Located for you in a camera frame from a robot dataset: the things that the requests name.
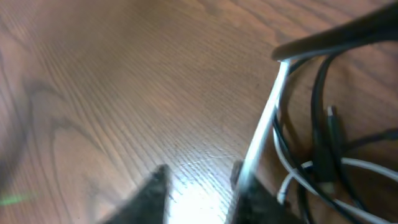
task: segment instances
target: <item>wooden table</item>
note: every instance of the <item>wooden table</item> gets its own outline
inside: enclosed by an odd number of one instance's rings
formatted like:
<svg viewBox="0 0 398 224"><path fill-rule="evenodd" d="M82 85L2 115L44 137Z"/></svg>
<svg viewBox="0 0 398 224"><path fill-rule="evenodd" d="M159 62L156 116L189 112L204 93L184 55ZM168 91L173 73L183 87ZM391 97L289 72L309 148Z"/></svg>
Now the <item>wooden table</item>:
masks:
<svg viewBox="0 0 398 224"><path fill-rule="evenodd" d="M0 207L0 223L97 222L163 163L170 223L223 223L233 161L279 66L272 49L388 2L1 0L0 190L29 198ZM397 58L398 46L385 43L333 63L325 103L338 106L349 138L398 125ZM289 106L308 146L319 63L299 71ZM268 146L259 176L276 192L286 172ZM396 146L349 156L397 170ZM397 184L354 173L370 209L393 219L397 202L385 201ZM322 223L341 220L319 201L312 207Z"/></svg>

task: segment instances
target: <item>black object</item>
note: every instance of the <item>black object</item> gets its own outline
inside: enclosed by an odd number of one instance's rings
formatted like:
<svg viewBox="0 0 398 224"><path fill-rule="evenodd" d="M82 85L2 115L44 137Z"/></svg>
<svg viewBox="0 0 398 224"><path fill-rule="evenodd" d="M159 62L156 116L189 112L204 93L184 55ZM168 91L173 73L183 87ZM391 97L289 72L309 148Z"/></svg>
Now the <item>black object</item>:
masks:
<svg viewBox="0 0 398 224"><path fill-rule="evenodd" d="M398 2L342 26L277 47L274 60L310 58L398 39Z"/></svg>
<svg viewBox="0 0 398 224"><path fill-rule="evenodd" d="M161 224L169 197L169 167L159 166L137 195L104 224Z"/></svg>
<svg viewBox="0 0 398 224"><path fill-rule="evenodd" d="M232 186L236 185L242 164L242 161L234 164L230 178ZM235 208L234 213L229 214L233 216L233 224L304 224L280 205L256 177L252 178L248 190L240 195Z"/></svg>
<svg viewBox="0 0 398 224"><path fill-rule="evenodd" d="M301 184L297 187L297 200L298 209L300 210L301 217L305 220L306 224L314 224L312 214L310 212L310 205L307 200L307 190Z"/></svg>
<svg viewBox="0 0 398 224"><path fill-rule="evenodd" d="M354 204L364 210L365 212L368 212L369 210L363 203L363 201L359 198L358 194L356 193L353 185L349 181L347 172L345 171L345 168L343 167L341 163L341 148L343 147L345 137L344 137L344 129L340 125L340 120L337 117L335 107L330 106L328 108L328 129L329 129L329 137L330 137L330 146L331 146L331 152L333 156L333 160L335 163L336 167L336 172L338 174L338 177L340 178L340 181L344 187L344 189L348 192L349 196L353 200Z"/></svg>
<svg viewBox="0 0 398 224"><path fill-rule="evenodd" d="M342 147L343 149L342 153L346 153L350 150L357 149L367 144L372 144L379 141L396 141L396 140L398 140L398 128L387 129L383 132L371 134L369 136L365 136L345 144Z"/></svg>
<svg viewBox="0 0 398 224"><path fill-rule="evenodd" d="M311 94L311 121L313 139L313 165L318 183L332 184L336 180L333 157L325 128L323 112L323 89L325 86L327 70L339 53L328 56L322 63L315 78Z"/></svg>

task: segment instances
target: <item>black cable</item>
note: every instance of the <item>black cable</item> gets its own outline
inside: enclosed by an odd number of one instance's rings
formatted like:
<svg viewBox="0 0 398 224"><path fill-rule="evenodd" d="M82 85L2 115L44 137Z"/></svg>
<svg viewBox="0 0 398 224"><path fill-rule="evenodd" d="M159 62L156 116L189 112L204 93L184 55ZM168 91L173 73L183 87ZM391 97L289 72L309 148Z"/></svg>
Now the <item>black cable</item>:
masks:
<svg viewBox="0 0 398 224"><path fill-rule="evenodd" d="M355 192L355 189L352 186L351 182L349 181L346 171L341 164L341 154L336 149L332 150L330 148L331 139L329 139L328 137L329 135L328 133L326 133L325 131L326 129L323 124L324 121L326 120L324 118L324 112L323 112L323 89L325 87L327 71L332 61L341 53L342 52L338 52L328 56L321 64L321 67L315 79L312 91L312 97L311 97L311 119L312 119L312 128L313 128L313 138L315 141L314 150L329 150L331 152L336 173L338 178L340 179L342 186L348 192L349 196L351 197L355 205L358 208L367 212L368 210L365 204L358 197L358 194Z"/></svg>
<svg viewBox="0 0 398 224"><path fill-rule="evenodd" d="M398 3L374 11L342 26L281 45L272 52L272 59L309 58L380 42L386 35L397 38Z"/></svg>
<svg viewBox="0 0 398 224"><path fill-rule="evenodd" d="M344 138L344 129L341 127L337 114L335 113L334 107L330 106L327 109L328 111L328 132L329 132L329 143L331 149L331 155L333 156L334 164L336 167L336 173L340 178L343 187L348 192L349 196L353 199L354 204L368 212L368 209L365 207L364 203L359 199L354 187L352 186L351 182L349 181L348 175L346 173L345 168L341 163L341 148L345 141Z"/></svg>
<svg viewBox="0 0 398 224"><path fill-rule="evenodd" d="M320 69L318 71L317 78L315 80L314 87L313 87L313 92L312 92L311 116L312 116L312 123L313 123L313 131L315 133L314 137L319 138L318 139L319 142L321 144L326 144L326 145L329 144L330 142L329 142L329 139L328 139L329 137L328 136L326 137L327 133L325 133L325 128L324 128L324 125L323 125L323 121L325 120L324 119L324 115L323 115L323 89L324 89L324 86L325 86L325 80L326 80L326 74L327 74L328 67L330 66L330 64L333 61L333 59L335 59L341 53L342 52L338 52L338 53L335 53L333 55L330 55L322 63L322 65L321 65L321 67L320 67ZM301 60L298 60L296 63L294 63L289 69L289 75L292 74L294 71L296 71L296 69L298 69L301 65L303 65L308 60L309 60L309 58L308 59L301 59ZM286 145L287 144L286 141L283 141L282 130L281 130L280 126L279 126L279 122L277 121L276 117L275 117L275 120L274 120L274 126L276 126L275 130L277 131L278 138L280 139L280 142L282 143L281 145L285 146L285 150L284 150L285 153L291 158L292 161L294 161L294 159L292 158L293 155L291 155L291 153L289 153L289 148ZM338 177L340 178L341 183L343 184L343 187L345 188L345 190L349 193L349 195L353 199L354 203L360 209L366 211L366 207L364 206L364 204L360 201L360 199L356 195L356 192L354 191L354 188L351 185L351 183L349 182L349 178L346 175L346 172L343 169L343 166L341 165L341 154L346 152L346 151L349 151L349 150L364 146L364 145L372 143L372 142L377 142L377 141L382 141L382 140L397 140L397 139L398 139L398 129L390 129L390 130L387 130L387 131L383 131L381 133L372 134L370 136L365 136L365 137L363 137L361 139L357 139L355 141L349 142L348 144L345 144L341 148L341 152L332 151L333 152L332 156L334 158L334 162L335 162L335 165L336 165L336 171L338 173ZM299 201L299 203L301 204L300 207L302 207L304 209L302 211L302 215L303 215L303 218L307 221L307 223L313 223L313 218L312 218L312 216L310 214L310 211L305 209L306 208L305 204L308 205L308 201L307 201L307 199L305 197L305 194L303 194L302 190L303 189L301 189L301 190L298 189L298 192L297 192L299 194L299 191L300 191L300 194L301 194L302 201L301 202Z"/></svg>
<svg viewBox="0 0 398 224"><path fill-rule="evenodd" d="M313 84L311 94L311 122L314 135L319 135L315 136L316 138L325 136L325 128L323 125L323 121L325 120L323 117L323 89L325 87L327 71L331 62L341 53L342 52L331 54L322 62Z"/></svg>
<svg viewBox="0 0 398 224"><path fill-rule="evenodd" d="M398 128L388 129L388 130L385 130L380 133L371 134L369 136L365 136L365 137L359 138L357 140L351 141L351 142L345 144L341 150L342 150L342 153L346 153L350 150L357 149L359 147L363 147L367 144L371 144L371 143L375 143L375 142L379 142L379 141L386 141L386 140L390 140L390 141L398 140Z"/></svg>
<svg viewBox="0 0 398 224"><path fill-rule="evenodd" d="M301 217L305 220L305 223L314 224L315 222L313 221L310 206L308 204L307 190L301 184L299 184L297 187L297 202Z"/></svg>
<svg viewBox="0 0 398 224"><path fill-rule="evenodd" d="M282 135L277 116L274 117L274 128L275 128L277 137L279 138L281 148L285 151L285 153L292 160L292 162L296 166L296 169L299 172L299 174L305 179L306 182L308 182L308 184L314 189L314 191L316 191L316 193L326 202L327 205L329 205L331 208L335 209L347 220L351 221L352 223L361 223L358 219L356 219L354 216L352 216L350 213L348 213L345 209L343 209L340 205L338 205L336 202L334 202L321 188L319 188L319 186L311 179L311 177L303 169L303 167L301 166L301 164L299 163L297 158L290 151L289 146L287 145L287 141Z"/></svg>

